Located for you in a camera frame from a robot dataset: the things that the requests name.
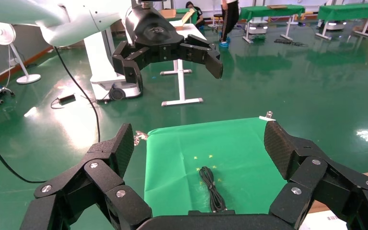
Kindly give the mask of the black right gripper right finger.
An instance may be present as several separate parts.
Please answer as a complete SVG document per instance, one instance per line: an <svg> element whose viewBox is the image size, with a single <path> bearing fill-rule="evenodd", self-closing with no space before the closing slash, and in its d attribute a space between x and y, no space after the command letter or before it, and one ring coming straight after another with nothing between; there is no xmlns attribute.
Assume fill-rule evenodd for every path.
<svg viewBox="0 0 368 230"><path fill-rule="evenodd" d="M350 230L368 230L368 176L328 157L313 141L266 123L264 147L286 185L269 214L298 229L315 201L325 204Z"/></svg>

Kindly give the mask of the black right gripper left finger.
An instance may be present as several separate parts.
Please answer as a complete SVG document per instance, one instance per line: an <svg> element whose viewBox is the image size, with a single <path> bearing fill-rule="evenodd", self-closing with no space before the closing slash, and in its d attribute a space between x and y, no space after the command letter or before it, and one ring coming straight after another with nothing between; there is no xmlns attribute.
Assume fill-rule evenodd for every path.
<svg viewBox="0 0 368 230"><path fill-rule="evenodd" d="M82 160L38 186L22 230L69 230L84 210L97 206L116 230L136 230L151 208L123 179L134 151L130 124L110 140L93 144Z"/></svg>

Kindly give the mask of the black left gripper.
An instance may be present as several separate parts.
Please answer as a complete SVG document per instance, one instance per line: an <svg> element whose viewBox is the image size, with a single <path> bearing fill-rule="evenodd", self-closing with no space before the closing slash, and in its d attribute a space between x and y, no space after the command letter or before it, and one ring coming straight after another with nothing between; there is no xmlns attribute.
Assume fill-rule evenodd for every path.
<svg viewBox="0 0 368 230"><path fill-rule="evenodd" d="M216 45L193 34L184 38L173 25L154 8L135 6L128 10L125 26L133 44L122 41L112 54L116 73L127 83L138 85L143 91L141 70L149 63L181 58L202 64L215 79L221 79L223 64Z"/></svg>

